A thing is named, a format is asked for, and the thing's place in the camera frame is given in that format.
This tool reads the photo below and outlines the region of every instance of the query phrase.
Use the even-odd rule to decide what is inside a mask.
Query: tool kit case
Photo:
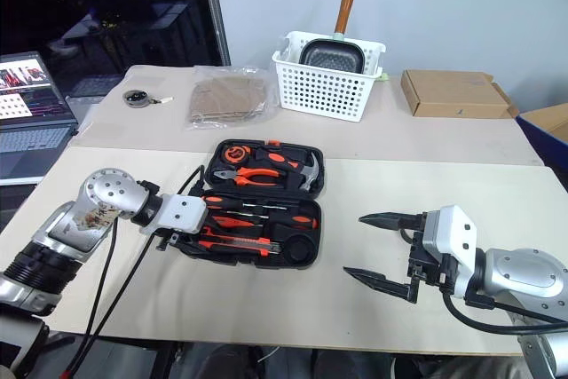
[[[199,247],[174,244],[190,257],[259,268],[310,266],[318,255],[323,153],[311,146],[227,139],[205,171],[208,216]]]

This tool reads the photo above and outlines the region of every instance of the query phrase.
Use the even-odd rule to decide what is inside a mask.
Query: white wall
[[[340,0],[220,0],[231,62],[268,67],[291,30],[332,33]],[[480,70],[521,110],[568,102],[568,0],[355,0],[347,36],[387,45],[386,72]]]

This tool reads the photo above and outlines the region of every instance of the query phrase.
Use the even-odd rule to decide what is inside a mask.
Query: black cable
[[[480,330],[486,333],[493,333],[496,335],[543,335],[548,333],[563,333],[568,331],[568,321],[562,321],[554,324],[540,324],[538,326],[496,326],[494,324],[482,323],[475,321],[461,313],[452,302],[449,294],[442,294],[444,305],[447,310],[459,321],[466,326]]]
[[[523,308],[519,308],[517,306],[509,305],[509,304],[502,304],[500,302],[494,303],[495,308],[499,308],[500,310],[505,310],[509,312],[513,312],[515,314],[524,315],[525,317],[531,317],[532,319],[546,321],[547,323],[564,323],[564,320],[557,319],[556,317],[550,317],[549,315],[540,314],[538,312],[525,310]]]
[[[204,174],[204,172],[205,172],[205,168],[203,167],[203,165],[201,165],[199,168],[194,170],[193,173],[189,176],[189,178],[186,179],[184,184],[179,188],[179,191],[177,191],[177,194],[183,193],[185,188],[189,185],[190,182],[193,181],[193,179],[195,178],[195,176],[197,176],[198,173],[201,173],[201,175],[200,175],[199,181],[196,183],[196,185],[201,183],[201,186],[203,186],[203,174]]]
[[[95,340],[99,336],[100,331],[102,330],[102,328],[107,323],[107,320],[110,317],[110,314],[113,312],[114,308],[118,304],[118,301],[122,297],[122,294],[124,293],[124,291],[126,290],[128,285],[130,284],[130,280],[132,280],[134,273],[136,272],[136,270],[138,269],[138,267],[142,263],[142,259],[144,259],[144,256],[146,255],[146,252],[150,248],[150,245],[152,244],[153,240],[154,240],[154,234],[152,234],[152,235],[150,235],[150,237],[148,237],[148,240],[146,241],[146,245],[144,246],[144,248],[140,252],[138,259],[134,263],[134,266],[132,266],[132,269],[130,270],[128,276],[126,277],[126,280],[124,281],[120,290],[118,291],[118,293],[114,297],[113,302],[110,304],[110,306],[106,310],[105,316],[100,321],[99,325],[97,326],[97,329],[95,330],[95,332],[92,334],[91,338],[89,339],[89,342],[85,345],[83,353],[81,354],[79,359],[76,361],[75,366],[71,369],[69,377],[73,377],[73,375],[75,375],[77,373],[77,371],[79,370],[79,367],[81,367],[83,361],[85,360],[85,357],[89,353],[89,350],[91,349],[92,345],[95,343]]]
[[[404,240],[408,244],[414,243],[404,228],[400,228],[400,237],[402,237],[402,240]]]
[[[102,294],[103,287],[105,285],[105,279],[107,278],[108,266],[110,265],[110,260],[113,257],[114,253],[117,227],[118,227],[118,217],[115,218],[113,222],[113,233],[110,240],[110,248],[108,249],[108,254],[106,255],[106,261],[105,261],[105,266],[103,267],[103,272],[100,274],[99,287],[97,288],[97,295],[95,295],[95,300],[92,303],[91,315],[89,317],[89,322],[87,323],[87,329],[85,330],[85,333],[83,335],[83,340],[81,341],[79,348],[77,349],[75,355],[73,356],[73,358],[67,365],[67,368],[65,369],[68,372],[71,371],[71,369],[79,359],[81,352],[83,351],[83,348],[85,347],[87,341],[89,340],[89,335],[91,334],[92,325],[95,322],[95,314],[97,313],[97,308],[99,307],[100,296]]]

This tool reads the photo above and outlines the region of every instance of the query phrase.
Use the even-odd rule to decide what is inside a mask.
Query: robotic arm
[[[414,304],[421,280],[437,286],[446,307],[458,320],[485,332],[518,335],[535,378],[568,375],[568,269],[555,257],[537,249],[476,249],[477,228],[458,206],[419,215],[372,214],[359,221],[400,230],[411,244],[407,270],[410,283],[344,267],[347,273],[374,290]],[[412,239],[405,230],[414,230]],[[514,326],[469,319],[453,306],[450,296],[477,308],[504,309]]]
[[[76,201],[57,208],[32,241],[0,272],[0,307],[49,315],[61,291],[107,236],[117,217],[150,235],[161,228],[197,233],[206,217],[199,197],[157,193],[160,187],[136,182],[123,170],[102,169],[81,185]]]

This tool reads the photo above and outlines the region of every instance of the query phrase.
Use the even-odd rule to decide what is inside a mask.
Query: orange pliers handle
[[[251,181],[249,178],[255,176],[274,177],[280,176],[280,173],[274,169],[249,169],[240,168],[237,170],[237,176],[234,177],[234,182],[237,186],[275,186],[274,182],[256,182]]]

